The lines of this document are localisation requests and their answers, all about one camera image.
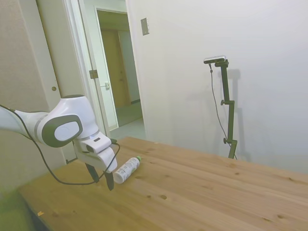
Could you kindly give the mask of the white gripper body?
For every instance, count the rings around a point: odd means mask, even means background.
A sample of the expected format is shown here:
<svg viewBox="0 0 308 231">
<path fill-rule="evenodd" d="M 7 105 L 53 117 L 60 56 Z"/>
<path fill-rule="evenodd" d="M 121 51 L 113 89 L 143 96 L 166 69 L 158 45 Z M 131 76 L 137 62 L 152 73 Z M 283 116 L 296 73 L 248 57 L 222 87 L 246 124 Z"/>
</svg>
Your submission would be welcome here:
<svg viewBox="0 0 308 231">
<path fill-rule="evenodd" d="M 112 172 L 117 168 L 114 150 L 111 148 L 110 139 L 74 140 L 77 158 L 95 168 Z"/>
</svg>

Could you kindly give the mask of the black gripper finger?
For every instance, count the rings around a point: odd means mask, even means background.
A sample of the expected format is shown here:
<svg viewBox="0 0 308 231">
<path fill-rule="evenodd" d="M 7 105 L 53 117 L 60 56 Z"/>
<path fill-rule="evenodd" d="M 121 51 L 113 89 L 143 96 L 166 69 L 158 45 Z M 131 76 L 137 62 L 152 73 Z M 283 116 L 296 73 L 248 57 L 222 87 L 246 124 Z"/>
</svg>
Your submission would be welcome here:
<svg viewBox="0 0 308 231">
<path fill-rule="evenodd" d="M 105 171 L 104 172 L 104 176 L 105 176 L 105 179 L 106 179 L 106 184 L 107 184 L 108 189 L 110 191 L 113 190 L 114 189 L 114 176 L 113 176 L 113 173 Z"/>
<path fill-rule="evenodd" d="M 100 180 L 100 177 L 98 175 L 98 173 L 96 172 L 95 168 L 89 164 L 86 164 L 86 167 L 87 167 L 87 170 L 88 172 L 90 173 L 92 179 L 93 179 L 93 182 L 97 183 L 99 182 Z"/>
</svg>

